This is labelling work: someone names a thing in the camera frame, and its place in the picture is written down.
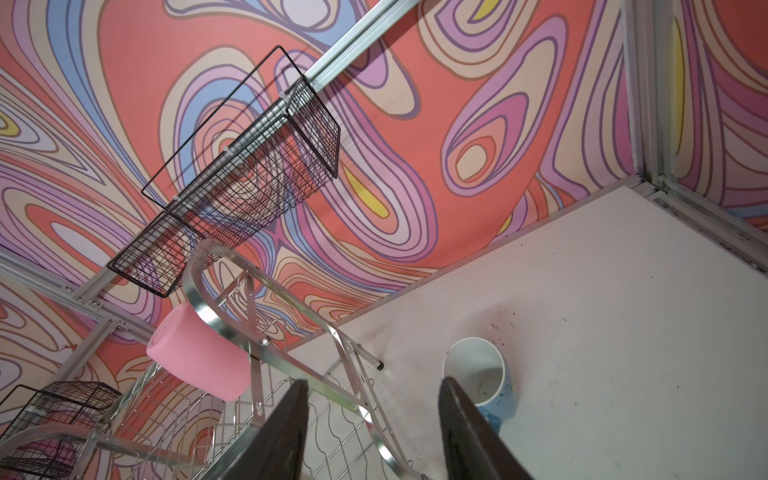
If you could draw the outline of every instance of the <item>black wire basket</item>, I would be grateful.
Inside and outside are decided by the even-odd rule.
[[[159,204],[147,192],[150,184],[276,51],[290,62],[296,81],[168,205]],[[179,286],[192,250],[202,239],[237,247],[336,178],[340,133],[302,72],[283,47],[276,46],[144,185],[142,193],[163,210],[108,268],[167,297]]]
[[[54,382],[38,390],[0,437],[37,425],[66,423],[92,429],[120,392],[100,382]],[[0,479],[66,478],[72,473],[83,444],[59,439],[26,443],[0,458]]]

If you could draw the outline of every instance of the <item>mug rim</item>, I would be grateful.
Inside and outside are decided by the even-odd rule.
[[[496,345],[479,336],[467,336],[463,339],[460,339],[458,342],[454,343],[453,345],[451,345],[451,348],[449,348],[448,352],[445,354],[445,358],[442,359],[442,368],[441,368],[442,378],[445,378],[445,361],[448,359],[448,356],[451,354],[453,347],[457,346],[461,342],[464,342],[465,340],[482,340],[483,342],[489,344],[491,348],[493,348],[493,350],[496,352],[496,355],[498,355],[498,359],[502,361],[502,380],[501,382],[498,383],[498,388],[493,393],[493,395],[491,395],[487,400],[485,400],[484,402],[474,404],[476,407],[485,406],[486,404],[490,403],[491,400],[495,399],[499,393],[501,393],[502,388],[504,387],[504,378],[507,375],[507,363],[506,361],[504,361],[504,356],[498,350],[498,347]]]

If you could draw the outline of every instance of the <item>pink object in wire basket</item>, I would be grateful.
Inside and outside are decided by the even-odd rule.
[[[165,316],[147,345],[147,355],[179,380],[225,402],[250,385],[248,353],[210,328],[189,302]]]

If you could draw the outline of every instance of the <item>blue mug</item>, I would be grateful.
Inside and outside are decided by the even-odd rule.
[[[454,343],[442,362],[442,376],[456,379],[496,434],[517,412],[518,393],[507,359],[486,339],[470,336]]]

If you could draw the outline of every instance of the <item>psychedelic wallpaper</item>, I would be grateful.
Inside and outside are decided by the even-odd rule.
[[[139,190],[253,65],[280,44],[307,68],[374,3],[0,2],[0,245],[85,283],[154,218]],[[623,40],[620,0],[421,2],[320,92],[339,178],[240,249],[338,321],[626,177]],[[214,123],[202,154],[247,126]],[[218,263],[210,281],[233,275]],[[184,299],[122,279],[104,298],[155,325]],[[4,395],[89,323],[12,284],[2,301]],[[317,329],[265,290],[259,308],[287,344]],[[17,360],[5,345],[22,337],[46,347]],[[89,372],[122,386],[144,347],[113,337]]]
[[[768,232],[766,2],[676,0],[677,181]]]

